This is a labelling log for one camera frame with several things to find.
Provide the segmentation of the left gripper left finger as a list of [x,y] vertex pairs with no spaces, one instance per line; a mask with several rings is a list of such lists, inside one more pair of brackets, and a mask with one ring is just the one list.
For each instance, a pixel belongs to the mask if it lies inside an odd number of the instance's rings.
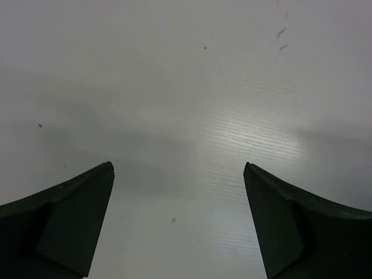
[[111,162],[1,205],[1,278],[86,278],[115,179]]

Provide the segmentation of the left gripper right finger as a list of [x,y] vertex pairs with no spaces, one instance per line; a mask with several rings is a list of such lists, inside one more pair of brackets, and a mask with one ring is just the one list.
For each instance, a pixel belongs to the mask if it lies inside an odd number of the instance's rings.
[[244,182],[267,278],[371,278],[371,212],[247,163]]

